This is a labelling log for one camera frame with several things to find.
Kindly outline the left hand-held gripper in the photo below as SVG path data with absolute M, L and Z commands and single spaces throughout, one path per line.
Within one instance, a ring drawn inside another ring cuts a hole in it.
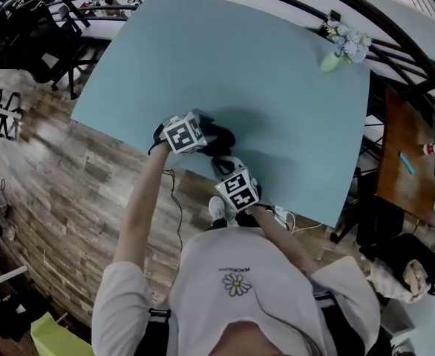
M 213 123 L 215 120 L 202 112 L 189 111 L 182 116 L 172 116 L 161 123 L 153 134 L 154 143 L 148 150 L 167 142 L 174 154 L 193 153 L 201 148 L 213 147 L 218 141 L 215 135 L 204 135 L 200 125 Z

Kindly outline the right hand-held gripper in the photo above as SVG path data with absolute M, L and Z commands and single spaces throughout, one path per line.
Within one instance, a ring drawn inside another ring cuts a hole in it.
M 259 203 L 260 185 L 239 158 L 214 157 L 211 165 L 215 179 L 219 181 L 215 189 L 235 213 Z

